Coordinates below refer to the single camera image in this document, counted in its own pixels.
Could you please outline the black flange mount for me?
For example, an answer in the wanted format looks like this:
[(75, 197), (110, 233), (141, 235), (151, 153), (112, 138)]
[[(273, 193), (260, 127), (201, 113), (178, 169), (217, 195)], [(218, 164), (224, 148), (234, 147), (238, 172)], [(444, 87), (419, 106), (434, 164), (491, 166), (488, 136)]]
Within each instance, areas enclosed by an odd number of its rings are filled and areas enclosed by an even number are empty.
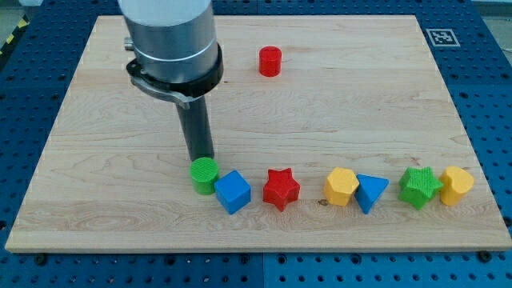
[(223, 76), (222, 48), (217, 44), (217, 60), (214, 66), (203, 76), (190, 82), (170, 83), (161, 82), (143, 71), (137, 59), (126, 65), (131, 83), (140, 91), (165, 102), (172, 102), (188, 110), (196, 99), (212, 91), (220, 83)]

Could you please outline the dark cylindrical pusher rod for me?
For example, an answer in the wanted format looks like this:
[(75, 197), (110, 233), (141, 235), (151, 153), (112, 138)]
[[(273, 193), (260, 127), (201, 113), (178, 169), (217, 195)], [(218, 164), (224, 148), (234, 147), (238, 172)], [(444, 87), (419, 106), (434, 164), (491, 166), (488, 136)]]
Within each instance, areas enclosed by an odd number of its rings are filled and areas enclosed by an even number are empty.
[(204, 96), (189, 103), (189, 108), (177, 106), (183, 136), (191, 161), (214, 158), (214, 145)]

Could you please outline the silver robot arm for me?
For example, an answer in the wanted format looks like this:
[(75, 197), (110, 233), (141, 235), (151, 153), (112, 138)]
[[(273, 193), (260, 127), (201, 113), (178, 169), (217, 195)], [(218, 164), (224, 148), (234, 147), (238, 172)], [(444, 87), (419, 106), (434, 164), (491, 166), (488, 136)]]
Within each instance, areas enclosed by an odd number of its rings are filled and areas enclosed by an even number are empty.
[(176, 105), (191, 160), (213, 158), (205, 96), (223, 76), (211, 0), (118, 0), (131, 83)]

